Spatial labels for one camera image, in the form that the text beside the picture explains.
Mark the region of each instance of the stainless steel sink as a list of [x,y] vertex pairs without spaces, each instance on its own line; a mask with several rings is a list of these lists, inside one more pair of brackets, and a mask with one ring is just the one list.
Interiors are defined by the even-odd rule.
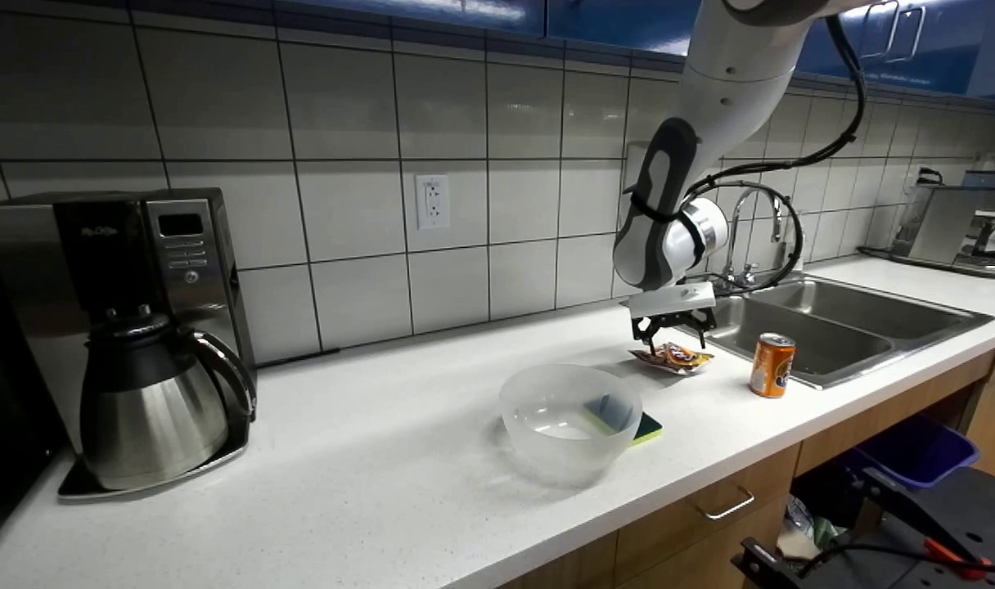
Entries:
[[730,354],[751,356],[761,332],[785,335],[797,346],[792,375],[804,383],[830,387],[988,320],[988,316],[828,279],[790,279],[750,299],[721,299],[710,341]]

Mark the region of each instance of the upper cabinet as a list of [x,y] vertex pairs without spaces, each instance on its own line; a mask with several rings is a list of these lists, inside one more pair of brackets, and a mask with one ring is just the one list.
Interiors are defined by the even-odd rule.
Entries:
[[547,0],[547,39],[686,56],[699,0]]
[[[871,84],[995,96],[995,0],[890,0],[842,16]],[[843,80],[828,30],[811,28],[802,77]]]
[[279,11],[348,11],[542,39],[542,0],[275,0]]

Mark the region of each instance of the white countertop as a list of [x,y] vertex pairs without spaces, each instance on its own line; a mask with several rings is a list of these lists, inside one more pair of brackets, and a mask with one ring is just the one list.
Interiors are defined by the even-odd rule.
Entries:
[[[815,275],[995,316],[995,279],[894,262]],[[251,446],[140,502],[57,504],[57,461],[0,535],[0,589],[495,586],[995,346],[995,320],[843,387],[747,389],[730,354],[663,378],[616,304],[265,370]],[[568,359],[639,387],[661,440],[584,491],[521,479],[500,383]]]

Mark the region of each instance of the carafe handle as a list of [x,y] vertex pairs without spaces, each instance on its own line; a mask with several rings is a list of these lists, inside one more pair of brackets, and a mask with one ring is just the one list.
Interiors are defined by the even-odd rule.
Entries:
[[204,332],[192,332],[188,341],[192,341],[204,366],[219,375],[230,383],[233,392],[224,392],[224,387],[219,387],[222,395],[234,395],[234,399],[224,399],[224,405],[239,405],[246,422],[251,422],[256,418],[251,380],[242,370],[242,363],[234,359],[234,354],[222,341],[217,341],[213,335],[204,335]]

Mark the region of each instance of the orange can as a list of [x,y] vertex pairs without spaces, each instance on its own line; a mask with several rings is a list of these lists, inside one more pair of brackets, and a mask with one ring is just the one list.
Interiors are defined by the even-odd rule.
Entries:
[[759,335],[751,356],[751,392],[781,399],[795,359],[795,341],[781,335]]

